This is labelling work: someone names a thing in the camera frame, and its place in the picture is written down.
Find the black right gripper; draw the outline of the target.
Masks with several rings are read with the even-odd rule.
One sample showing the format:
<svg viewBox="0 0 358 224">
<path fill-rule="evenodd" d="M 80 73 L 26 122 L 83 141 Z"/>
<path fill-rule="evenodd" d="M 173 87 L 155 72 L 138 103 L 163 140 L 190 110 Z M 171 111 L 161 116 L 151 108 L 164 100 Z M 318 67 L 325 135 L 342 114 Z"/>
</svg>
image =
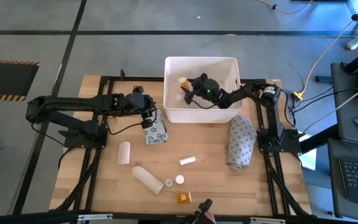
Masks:
<svg viewBox="0 0 358 224">
<path fill-rule="evenodd" d="M 209 108 L 216 106 L 226 93 L 219 83 L 212 78 L 209 78 L 206 73 L 202 73 L 198 78 L 189 79 L 186 81 L 186 87 L 189 92 L 184 95 L 184 101 L 187 105 L 193 102 L 194 96 L 198 96 L 210 103 Z"/>
</svg>

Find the white plastic basket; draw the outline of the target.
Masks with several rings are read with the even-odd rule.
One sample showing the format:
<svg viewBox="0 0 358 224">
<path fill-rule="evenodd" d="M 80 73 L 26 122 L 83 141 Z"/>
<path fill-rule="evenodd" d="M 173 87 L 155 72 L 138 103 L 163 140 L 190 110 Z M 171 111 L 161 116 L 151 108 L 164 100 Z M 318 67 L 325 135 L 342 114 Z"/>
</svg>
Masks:
<svg viewBox="0 0 358 224">
<path fill-rule="evenodd" d="M 180 88 L 178 79 L 188 80 L 206 73 L 216 80 L 220 87 L 232 92 L 240 87 L 240 75 L 237 60 L 234 57 L 167 57 L 165 59 L 163 107 L 171 123 L 227 123 L 244 107 L 243 102 L 234 103 L 228 109 L 217 106 L 195 96 L 194 102 L 187 105 L 185 92 Z M 183 99 L 177 101 L 176 95 Z"/>
</svg>

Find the white paper sheet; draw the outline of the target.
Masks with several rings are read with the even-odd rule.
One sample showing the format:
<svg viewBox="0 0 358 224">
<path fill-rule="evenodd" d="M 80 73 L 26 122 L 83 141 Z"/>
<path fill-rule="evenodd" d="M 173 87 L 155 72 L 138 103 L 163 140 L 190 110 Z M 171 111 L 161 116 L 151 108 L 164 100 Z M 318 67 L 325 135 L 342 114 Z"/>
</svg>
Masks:
<svg viewBox="0 0 358 224">
<path fill-rule="evenodd" d="M 299 155 L 302 168 L 316 170 L 316 148 Z"/>
</svg>

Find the long white bandage roll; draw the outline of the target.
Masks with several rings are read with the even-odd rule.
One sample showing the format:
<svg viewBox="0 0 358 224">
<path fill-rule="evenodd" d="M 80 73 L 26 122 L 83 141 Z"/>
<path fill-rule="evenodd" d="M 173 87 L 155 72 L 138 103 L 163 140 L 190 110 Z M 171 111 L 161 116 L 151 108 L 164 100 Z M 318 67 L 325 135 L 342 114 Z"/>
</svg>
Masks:
<svg viewBox="0 0 358 224">
<path fill-rule="evenodd" d="M 141 166 L 133 167 L 132 175 L 155 195 L 158 195 L 164 186 L 161 181 Z"/>
</svg>

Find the silver metal bracket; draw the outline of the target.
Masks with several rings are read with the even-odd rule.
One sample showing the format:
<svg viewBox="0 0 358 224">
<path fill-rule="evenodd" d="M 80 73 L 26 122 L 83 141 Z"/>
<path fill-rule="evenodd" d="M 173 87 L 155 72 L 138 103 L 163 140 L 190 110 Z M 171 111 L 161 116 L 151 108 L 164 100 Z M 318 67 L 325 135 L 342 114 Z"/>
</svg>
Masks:
<svg viewBox="0 0 358 224">
<path fill-rule="evenodd" d="M 79 215 L 78 221 L 107 220 L 112 218 L 113 218 L 113 214 L 87 214 L 87 215 Z"/>
<path fill-rule="evenodd" d="M 250 217 L 249 224 L 286 224 L 286 221 L 276 218 Z"/>
</svg>

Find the black handheld tool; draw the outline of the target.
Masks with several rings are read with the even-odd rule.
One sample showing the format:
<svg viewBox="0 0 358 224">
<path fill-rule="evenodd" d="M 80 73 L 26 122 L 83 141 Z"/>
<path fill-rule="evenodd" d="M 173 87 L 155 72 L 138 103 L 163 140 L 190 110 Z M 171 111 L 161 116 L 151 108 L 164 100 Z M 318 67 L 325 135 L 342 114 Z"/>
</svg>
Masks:
<svg viewBox="0 0 358 224">
<path fill-rule="evenodd" d="M 214 222 L 206 216 L 206 213 L 212 206 L 213 201 L 209 198 L 198 206 L 194 219 L 191 224 L 214 224 Z"/>
</svg>

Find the short white gauze roll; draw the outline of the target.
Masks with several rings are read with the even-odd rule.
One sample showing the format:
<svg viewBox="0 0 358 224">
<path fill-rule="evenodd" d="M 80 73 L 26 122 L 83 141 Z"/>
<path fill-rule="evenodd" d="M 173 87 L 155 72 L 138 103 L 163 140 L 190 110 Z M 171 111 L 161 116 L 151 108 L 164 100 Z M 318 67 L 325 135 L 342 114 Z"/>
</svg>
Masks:
<svg viewBox="0 0 358 224">
<path fill-rule="evenodd" d="M 131 156 L 131 144 L 130 142 L 122 142 L 119 145 L 117 154 L 117 163 L 119 165 L 129 165 Z"/>
</svg>

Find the black crossbeam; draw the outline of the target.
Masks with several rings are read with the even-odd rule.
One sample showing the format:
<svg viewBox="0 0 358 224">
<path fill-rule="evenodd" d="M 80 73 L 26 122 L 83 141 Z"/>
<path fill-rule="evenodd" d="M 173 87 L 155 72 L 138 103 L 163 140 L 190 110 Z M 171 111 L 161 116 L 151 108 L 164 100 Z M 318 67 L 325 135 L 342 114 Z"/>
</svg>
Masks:
<svg viewBox="0 0 358 224">
<path fill-rule="evenodd" d="M 94 213 L 94 214 L 113 214 L 113 213 Z M 42 213 L 26 213 L 16 215 L 3 215 L 0 216 L 0 224 L 62 224 L 71 222 L 90 222 L 90 221 L 78 221 L 79 215 L 87 215 L 84 211 L 52 211 Z M 134 219 L 134 220 L 146 220 L 146 221 L 172 221 L 174 223 L 191 224 L 195 215 L 146 215 L 146 214 L 113 214 L 112 219 Z M 316 218 L 312 216 L 293 216 L 293 215 L 277 215 L 274 217 L 286 221 L 286 224 L 358 224 L 358 222 L 346 221 L 346 220 L 332 220 Z M 216 216 L 217 222 L 240 222 L 243 224 L 249 224 L 249 216 Z"/>
</svg>

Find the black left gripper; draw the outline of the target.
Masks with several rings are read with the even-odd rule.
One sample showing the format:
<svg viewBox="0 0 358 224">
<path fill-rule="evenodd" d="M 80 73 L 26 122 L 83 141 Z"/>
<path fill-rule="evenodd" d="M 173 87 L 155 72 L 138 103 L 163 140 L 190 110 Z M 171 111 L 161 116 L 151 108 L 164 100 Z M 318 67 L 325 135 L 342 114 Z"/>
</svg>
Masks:
<svg viewBox="0 0 358 224">
<path fill-rule="evenodd" d="M 142 117 L 142 121 L 140 123 L 143 129 L 151 128 L 154 125 L 154 122 L 157 119 L 157 115 L 155 114 L 156 110 L 157 108 L 153 107 L 140 113 Z"/>
</svg>

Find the dark grey desk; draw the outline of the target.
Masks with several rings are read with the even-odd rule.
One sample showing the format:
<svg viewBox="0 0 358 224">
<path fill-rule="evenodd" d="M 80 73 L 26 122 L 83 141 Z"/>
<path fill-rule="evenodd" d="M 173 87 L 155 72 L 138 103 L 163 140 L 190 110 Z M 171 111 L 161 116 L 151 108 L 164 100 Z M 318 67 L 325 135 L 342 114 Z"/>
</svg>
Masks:
<svg viewBox="0 0 358 224">
<path fill-rule="evenodd" d="M 358 159 L 358 144 L 337 139 L 328 140 L 329 166 L 334 201 L 334 214 L 358 220 L 358 203 L 347 199 L 339 166 L 340 158 Z"/>
<path fill-rule="evenodd" d="M 358 75 L 346 73 L 340 63 L 331 64 L 335 107 L 338 107 L 358 92 Z M 358 142 L 358 95 L 336 111 L 339 137 Z"/>
</svg>

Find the orange pill bottle white cap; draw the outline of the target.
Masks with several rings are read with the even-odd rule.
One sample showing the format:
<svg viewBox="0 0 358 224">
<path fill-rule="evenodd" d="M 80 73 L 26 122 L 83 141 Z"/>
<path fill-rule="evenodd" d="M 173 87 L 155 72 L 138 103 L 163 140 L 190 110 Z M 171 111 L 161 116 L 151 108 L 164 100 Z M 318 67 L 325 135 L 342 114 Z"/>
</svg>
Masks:
<svg viewBox="0 0 358 224">
<path fill-rule="evenodd" d="M 176 203 L 178 204 L 188 204 L 192 202 L 192 197 L 190 192 L 184 192 L 177 194 L 175 196 Z"/>
<path fill-rule="evenodd" d="M 181 77 L 178 79 L 178 82 L 180 84 L 181 88 L 184 88 L 185 90 L 189 90 L 191 87 L 191 83 L 187 80 L 185 77 Z"/>
</svg>

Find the black hazard-striped floor mat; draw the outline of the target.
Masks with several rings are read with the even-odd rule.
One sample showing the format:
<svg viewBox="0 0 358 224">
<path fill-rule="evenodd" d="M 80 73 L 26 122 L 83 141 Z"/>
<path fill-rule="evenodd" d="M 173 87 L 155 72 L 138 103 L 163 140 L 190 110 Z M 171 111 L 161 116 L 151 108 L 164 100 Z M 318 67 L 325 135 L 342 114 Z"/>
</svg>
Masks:
<svg viewBox="0 0 358 224">
<path fill-rule="evenodd" d="M 38 69 L 38 62 L 0 60 L 0 101 L 24 101 Z"/>
</svg>

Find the blue circle print cloth pack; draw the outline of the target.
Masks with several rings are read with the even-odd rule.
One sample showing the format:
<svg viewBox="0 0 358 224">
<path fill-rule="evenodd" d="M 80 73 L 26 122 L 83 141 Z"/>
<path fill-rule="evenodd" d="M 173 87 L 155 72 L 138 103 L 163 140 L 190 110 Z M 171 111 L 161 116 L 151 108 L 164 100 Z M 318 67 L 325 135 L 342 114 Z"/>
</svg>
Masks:
<svg viewBox="0 0 358 224">
<path fill-rule="evenodd" d="M 160 108 L 152 112 L 152 119 L 154 123 L 149 128 L 144 128 L 145 143 L 146 145 L 160 144 L 168 140 L 167 129 L 163 120 L 163 113 Z"/>
</svg>

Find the grey patterned folded cloth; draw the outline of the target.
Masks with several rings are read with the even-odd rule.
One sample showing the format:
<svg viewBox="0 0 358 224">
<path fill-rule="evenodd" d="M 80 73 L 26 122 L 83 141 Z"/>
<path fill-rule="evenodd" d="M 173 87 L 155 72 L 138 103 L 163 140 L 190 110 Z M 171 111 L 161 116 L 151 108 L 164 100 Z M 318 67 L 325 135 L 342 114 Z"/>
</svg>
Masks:
<svg viewBox="0 0 358 224">
<path fill-rule="evenodd" d="M 227 146 L 227 164 L 232 170 L 249 167 L 256 139 L 257 133 L 250 119 L 242 115 L 233 117 Z"/>
</svg>

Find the person's white shoe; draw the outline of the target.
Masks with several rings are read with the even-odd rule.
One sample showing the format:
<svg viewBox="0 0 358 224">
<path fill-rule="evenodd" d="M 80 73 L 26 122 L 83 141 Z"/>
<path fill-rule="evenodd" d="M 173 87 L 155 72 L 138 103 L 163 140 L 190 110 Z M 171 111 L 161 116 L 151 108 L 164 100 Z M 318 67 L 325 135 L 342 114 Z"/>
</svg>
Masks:
<svg viewBox="0 0 358 224">
<path fill-rule="evenodd" d="M 350 40 L 346 44 L 346 48 L 349 50 L 355 50 L 356 48 L 358 48 L 358 36 L 355 37 L 354 39 Z"/>
</svg>

